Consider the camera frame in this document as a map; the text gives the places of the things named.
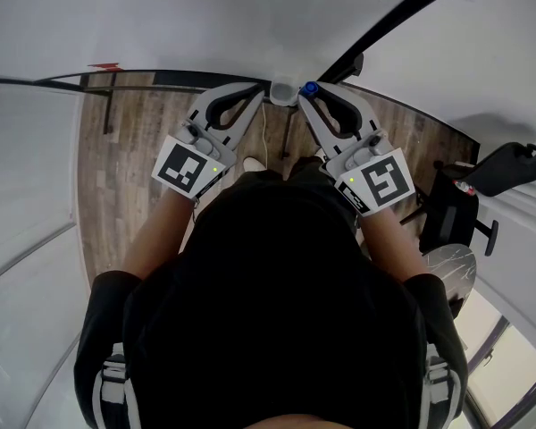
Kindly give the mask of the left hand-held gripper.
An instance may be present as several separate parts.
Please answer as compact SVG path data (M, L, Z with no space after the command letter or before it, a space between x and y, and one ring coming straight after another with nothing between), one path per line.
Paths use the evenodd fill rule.
M202 93L189 119L165 138L152 177L199 200L236 163L235 148L263 101L264 88L254 82L232 82Z

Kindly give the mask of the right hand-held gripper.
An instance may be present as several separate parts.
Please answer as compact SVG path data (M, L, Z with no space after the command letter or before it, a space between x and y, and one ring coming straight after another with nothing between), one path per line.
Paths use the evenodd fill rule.
M413 195L415 185L403 151L390 144L387 132L378 130L379 120L370 104L350 89L321 81L317 86L316 102L304 96L297 101L329 158L323 171L331 177L334 188L362 217ZM337 139L359 139L369 133L340 151Z

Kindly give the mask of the person's right forearm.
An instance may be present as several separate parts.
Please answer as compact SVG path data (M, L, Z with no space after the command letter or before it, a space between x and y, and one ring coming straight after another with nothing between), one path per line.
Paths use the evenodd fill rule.
M359 225L370 258L381 270L400 282L429 272L412 237L390 208L359 217Z

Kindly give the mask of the person's left forearm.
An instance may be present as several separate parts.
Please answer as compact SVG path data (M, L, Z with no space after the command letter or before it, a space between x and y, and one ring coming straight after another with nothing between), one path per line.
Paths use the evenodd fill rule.
M145 280L173 260L179 254L194 205L189 198L168 189L139 229L120 269Z

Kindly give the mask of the white round container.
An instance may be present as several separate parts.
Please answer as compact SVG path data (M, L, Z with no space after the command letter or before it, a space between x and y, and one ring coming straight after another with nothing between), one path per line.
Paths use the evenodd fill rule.
M297 104L299 82L296 76L277 74L271 81L269 98L277 106L292 107Z

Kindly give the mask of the thin dark pole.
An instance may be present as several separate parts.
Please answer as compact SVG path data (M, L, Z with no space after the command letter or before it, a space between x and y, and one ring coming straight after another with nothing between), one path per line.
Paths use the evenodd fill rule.
M287 152L287 145L289 140L289 128L291 124L291 120L293 117L293 114L295 112L294 108L289 108L287 112L287 118L285 121L285 127L284 127L284 133L282 138L282 144L281 144L281 152L280 152L280 160L284 160L289 156L289 153Z

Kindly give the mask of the black office chair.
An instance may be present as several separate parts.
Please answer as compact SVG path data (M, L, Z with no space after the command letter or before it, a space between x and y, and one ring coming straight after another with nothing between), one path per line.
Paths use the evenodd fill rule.
M402 225L426 215L419 234L419 249L423 254L447 244L471 245L473 233L478 230L487 238L484 255L492 255L498 238L498 221L487 226L478 220L479 199L468 196L457 189L448 171L461 168L459 163L444 165L442 161L433 163L436 174L429 194L415 185L417 209L400 221Z

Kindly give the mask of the black curved headrest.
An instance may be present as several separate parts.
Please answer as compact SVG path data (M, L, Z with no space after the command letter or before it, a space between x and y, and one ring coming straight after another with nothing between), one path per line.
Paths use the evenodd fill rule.
M483 196L497 195L536 181L536 145L506 143L478 163L461 181Z

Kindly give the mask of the round marble table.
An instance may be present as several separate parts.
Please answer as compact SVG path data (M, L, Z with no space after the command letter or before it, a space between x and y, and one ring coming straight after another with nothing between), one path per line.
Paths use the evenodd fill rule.
M466 302L474 286L477 269L471 249L462 244L447 244L423 255L430 273L438 276L449 302Z

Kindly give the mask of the person in dark shirt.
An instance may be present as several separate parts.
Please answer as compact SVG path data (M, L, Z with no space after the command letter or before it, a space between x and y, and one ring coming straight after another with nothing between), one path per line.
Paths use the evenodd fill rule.
M442 427L467 379L442 280L375 265L315 157L242 174L145 280L99 274L74 366L93 429Z

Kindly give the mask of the dark-framed window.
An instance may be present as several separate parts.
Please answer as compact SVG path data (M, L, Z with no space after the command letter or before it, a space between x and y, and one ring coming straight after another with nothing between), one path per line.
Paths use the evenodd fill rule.
M473 429L513 429L536 407L536 349L504 316L468 370L465 417Z

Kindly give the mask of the dark metal bracket bar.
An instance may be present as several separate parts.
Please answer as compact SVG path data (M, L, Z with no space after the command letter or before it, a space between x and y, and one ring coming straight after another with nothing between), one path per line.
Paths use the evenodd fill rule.
M172 73L165 71L109 71L92 72L80 77L80 86L92 92L100 92L105 100L102 105L103 134L111 134L113 102L119 91L171 91L200 93L204 86L191 85L185 80L176 80Z

